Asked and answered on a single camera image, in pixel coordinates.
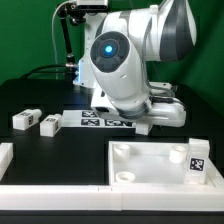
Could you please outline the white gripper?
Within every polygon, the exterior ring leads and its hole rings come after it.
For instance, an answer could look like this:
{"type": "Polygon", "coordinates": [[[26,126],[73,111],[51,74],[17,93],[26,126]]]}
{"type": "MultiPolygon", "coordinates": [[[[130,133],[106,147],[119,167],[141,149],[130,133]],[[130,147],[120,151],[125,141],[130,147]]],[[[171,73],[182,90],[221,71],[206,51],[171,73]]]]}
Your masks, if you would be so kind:
{"type": "Polygon", "coordinates": [[[124,114],[112,105],[100,87],[93,93],[91,108],[99,118],[133,122],[137,125],[182,127],[186,120],[185,108],[176,98],[171,98],[171,103],[154,103],[146,115],[137,115],[136,112],[124,114]]]}

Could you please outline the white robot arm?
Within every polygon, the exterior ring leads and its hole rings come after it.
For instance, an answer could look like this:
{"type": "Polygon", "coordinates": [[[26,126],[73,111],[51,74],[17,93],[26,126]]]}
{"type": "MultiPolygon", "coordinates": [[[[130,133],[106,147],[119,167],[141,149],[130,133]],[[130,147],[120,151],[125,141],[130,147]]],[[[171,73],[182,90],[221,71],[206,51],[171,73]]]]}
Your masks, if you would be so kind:
{"type": "Polygon", "coordinates": [[[170,87],[152,84],[148,61],[175,62],[196,43],[188,0],[163,0],[130,11],[108,11],[108,0],[74,0],[75,11],[98,14],[91,21],[87,63],[80,72],[94,77],[91,108],[102,119],[181,127],[186,110],[170,87]]]}

